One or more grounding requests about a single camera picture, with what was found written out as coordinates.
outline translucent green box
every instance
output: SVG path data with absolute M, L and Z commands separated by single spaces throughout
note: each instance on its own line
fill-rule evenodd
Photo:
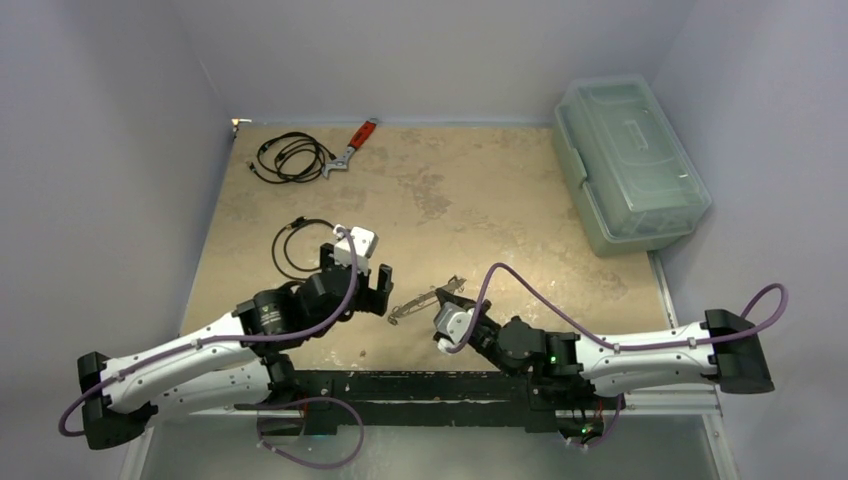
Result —
M 554 116 L 596 255 L 660 249 L 695 230 L 710 195 L 641 75 L 576 80 Z

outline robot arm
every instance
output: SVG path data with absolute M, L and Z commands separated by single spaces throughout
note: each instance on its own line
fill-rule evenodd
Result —
M 338 321 L 350 320 L 354 311 L 385 314 L 393 287 L 392 269 L 381 265 L 377 288 L 370 289 L 368 260 L 377 236 L 359 227 L 350 236 L 353 250 L 345 238 L 321 246 L 320 271 L 303 284 L 289 282 L 261 291 L 208 326 L 144 352 L 118 358 L 92 352 L 80 357 L 77 371 L 83 392 L 106 379 L 115 380 L 88 397 L 82 407 L 89 447 L 120 445 L 149 425 L 193 411 L 272 399 L 292 371 L 288 357 L 279 352 L 329 330 L 331 325 L 323 329 L 319 325 L 343 301 L 352 275 L 356 277 L 353 296 Z M 356 272 L 352 272 L 352 260 Z M 309 336 L 261 341 L 263 336 L 315 327 L 319 330 Z M 259 340 L 245 341 L 248 337 Z M 182 351 L 166 354 L 175 348 Z M 224 369 L 232 365 L 240 366 Z
M 442 305 L 434 319 L 441 351 L 450 353 L 471 326 L 475 302 L 438 291 Z M 630 390 L 677 383 L 718 384 L 727 393 L 774 390 L 756 335 L 722 344 L 698 344 L 699 339 L 723 336 L 753 327 L 726 311 L 706 312 L 706 321 L 659 332 L 609 335 L 614 345 L 652 345 L 670 341 L 685 347 L 643 351 L 605 348 L 576 333 L 551 333 L 524 323 L 519 317 L 501 326 L 483 311 L 468 345 L 508 375 L 528 375 L 541 395 L 598 395 L 614 397 Z

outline adjustable wrench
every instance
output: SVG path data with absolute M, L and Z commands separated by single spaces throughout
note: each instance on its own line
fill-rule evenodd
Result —
M 376 127 L 376 118 L 372 118 L 362 124 L 347 144 L 345 153 L 343 153 L 341 157 L 338 157 L 335 160 L 330 160 L 324 164 L 324 168 L 321 169 L 321 174 L 324 175 L 324 178 L 330 178 L 330 170 L 347 170 L 348 164 L 350 163 L 350 157 L 359 150 L 359 147 L 361 147 L 362 144 L 365 143 L 365 140 L 371 136 L 371 132 L 373 132 Z

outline black cable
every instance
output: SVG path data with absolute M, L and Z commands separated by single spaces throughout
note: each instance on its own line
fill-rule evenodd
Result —
M 276 267 L 277 271 L 280 272 L 280 274 L 282 274 L 284 277 L 286 277 L 290 280 L 293 280 L 295 282 L 304 282 L 304 281 L 306 281 L 306 278 L 295 277 L 295 276 L 289 275 L 288 273 L 283 271 L 283 269 L 280 267 L 280 263 L 277 261 L 277 241 L 280 240 L 280 237 L 283 235 L 283 232 L 291 230 L 291 232 L 288 234 L 285 241 L 283 242 L 283 256 L 286 258 L 286 262 L 288 262 L 288 264 L 291 265 L 292 268 L 294 268 L 295 270 L 297 270 L 299 272 L 304 272 L 304 273 L 317 272 L 318 270 L 321 269 L 320 266 L 314 267 L 314 268 L 299 267 L 299 266 L 295 265 L 295 263 L 292 261 L 291 257 L 289 256 L 289 240 L 291 240 L 291 237 L 294 236 L 295 233 L 303 230 L 304 228 L 306 228 L 310 225 L 324 225 L 326 227 L 329 227 L 330 230 L 332 230 L 334 228 L 332 223 L 330 223 L 330 222 L 328 222 L 324 219 L 321 219 L 321 218 L 297 217 L 296 219 L 294 219 L 293 222 L 291 222 L 288 225 L 281 228 L 277 232 L 277 234 L 274 235 L 274 240 L 271 242 L 271 260 L 273 260 L 273 262 L 274 262 L 274 267 Z
M 277 144 L 277 142 L 283 141 L 287 141 L 289 143 L 287 143 L 277 153 L 277 156 L 274 157 L 273 168 L 271 168 L 271 166 L 266 165 L 265 162 L 262 161 L 262 156 L 268 151 L 268 149 Z M 283 172 L 283 167 L 285 167 L 286 162 L 299 153 L 311 153 L 312 162 L 298 173 Z M 260 175 L 259 170 L 256 168 L 256 163 L 254 162 L 249 162 L 247 166 L 257 178 L 265 183 L 271 183 L 274 185 L 280 185 L 283 183 L 306 183 L 320 177 L 324 164 L 335 159 L 336 156 L 333 155 L 333 153 L 318 140 L 315 140 L 315 138 L 311 135 L 307 135 L 303 132 L 289 132 L 268 140 L 259 147 L 259 150 L 256 151 L 256 163 L 262 167 L 262 170 L 273 175 L 275 178 L 267 178 Z

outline black bracket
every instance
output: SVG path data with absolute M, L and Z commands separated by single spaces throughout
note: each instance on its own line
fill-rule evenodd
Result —
M 281 397 L 331 396 L 349 403 L 365 425 L 427 427 L 523 427 L 526 432 L 574 432 L 586 411 L 607 399 L 558 394 L 545 385 L 534 385 L 527 376 L 501 372 L 404 372 L 304 370 L 294 372 L 296 392 Z M 575 412 L 558 418 L 557 410 Z M 303 434 L 334 435 L 339 425 L 355 425 L 343 408 L 329 402 L 309 405 Z M 263 429 L 267 435 L 297 435 L 291 428 Z
M 100 383 L 100 372 L 106 368 L 106 360 L 109 360 L 109 357 L 98 352 L 91 352 L 77 359 L 81 393 Z M 111 403 L 108 395 L 97 392 L 82 406 L 85 439 L 92 450 L 105 450 L 138 437 L 144 433 L 150 417 L 159 411 L 148 402 L 132 413 L 118 413 L 108 408 Z
M 710 331 L 710 336 L 720 337 L 744 332 L 754 328 L 754 324 L 727 310 L 707 310 L 706 322 L 702 328 Z M 713 344 L 715 355 L 710 363 L 718 369 L 714 380 L 722 392 L 733 394 L 767 393 L 774 391 L 774 383 L 766 363 L 763 347 L 757 335 Z
M 333 258 L 333 245 L 330 243 L 321 245 L 318 256 L 318 265 L 321 267 L 322 272 L 346 268 L 336 265 L 335 259 Z M 377 273 L 377 288 L 375 289 L 368 288 L 370 278 L 370 271 L 359 273 L 358 282 L 360 288 L 357 289 L 356 297 L 351 303 L 356 306 L 356 311 L 369 312 L 374 315 L 383 316 L 389 309 L 389 295 L 392 293 L 392 289 L 394 288 L 394 283 L 392 283 L 392 267 L 388 265 L 380 265 Z

